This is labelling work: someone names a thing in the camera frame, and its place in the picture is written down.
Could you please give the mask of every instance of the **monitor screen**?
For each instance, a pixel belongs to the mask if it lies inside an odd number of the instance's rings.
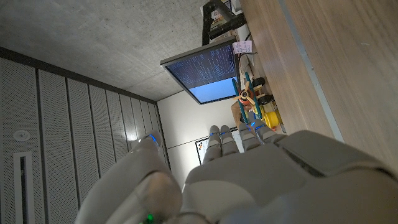
[[[238,80],[234,37],[163,60],[161,66],[199,104],[235,96],[232,79]]]

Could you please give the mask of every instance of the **acoustic panel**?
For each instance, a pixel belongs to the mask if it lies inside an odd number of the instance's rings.
[[[150,114],[150,120],[152,121],[152,128],[153,130],[156,130],[159,132],[159,134],[162,134],[160,132],[159,129],[159,124],[158,124],[158,120],[157,120],[157,114],[156,114],[156,106],[153,104],[148,103],[148,107],[149,107],[149,114]],[[162,158],[162,160],[164,161],[165,164],[166,163],[166,157],[165,157],[165,152],[164,152],[164,144],[163,142],[159,142],[160,144],[160,149],[159,149],[159,156]]]
[[[148,103],[144,101],[140,101],[142,117],[144,118],[144,126],[146,134],[149,134],[152,131],[152,121],[150,120]]]
[[[68,79],[68,94],[78,190],[83,203],[99,177],[88,86]]]
[[[108,105],[104,89],[90,85],[91,110],[97,146],[99,172],[104,176],[115,164],[111,123],[109,122]]]
[[[126,137],[128,141],[137,140],[136,124],[134,122],[134,115],[132,113],[130,97],[120,95],[120,102],[122,106],[122,114],[124,127],[126,128]]]
[[[119,94],[109,90],[106,90],[106,97],[108,101],[109,118],[111,120],[114,151],[116,160],[118,161],[128,153],[120,99]]]
[[[40,152],[39,116],[35,69],[0,58],[1,99],[1,223],[15,223],[15,192],[13,155],[31,152],[34,186],[34,219],[44,223],[44,197]],[[29,132],[27,141],[16,141],[18,130]]]
[[[73,223],[78,212],[65,78],[39,70],[49,223]]]
[[[134,120],[136,122],[137,138],[142,139],[145,135],[144,118],[142,117],[140,101],[134,98],[131,99],[132,112],[134,113]]]

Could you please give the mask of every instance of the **blue led light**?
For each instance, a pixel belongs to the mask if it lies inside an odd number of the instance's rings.
[[[152,137],[152,140],[154,140],[154,142],[156,142],[156,138],[155,138],[155,136],[153,136],[153,135],[149,135],[150,137]]]
[[[264,126],[265,126],[265,125],[260,125],[260,126],[256,127],[256,131],[257,131],[258,129],[264,127]]]

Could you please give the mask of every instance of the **wooden tabletop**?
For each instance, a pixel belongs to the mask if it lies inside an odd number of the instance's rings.
[[[398,170],[397,1],[241,5],[287,132],[341,138]]]

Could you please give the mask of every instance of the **small wheel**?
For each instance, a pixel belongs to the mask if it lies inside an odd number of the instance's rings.
[[[266,79],[265,78],[257,78],[255,80],[253,80],[253,82],[251,82],[253,84],[253,88],[259,85],[265,85],[266,84]]]
[[[272,95],[265,95],[257,99],[260,105],[265,105],[274,99]]]

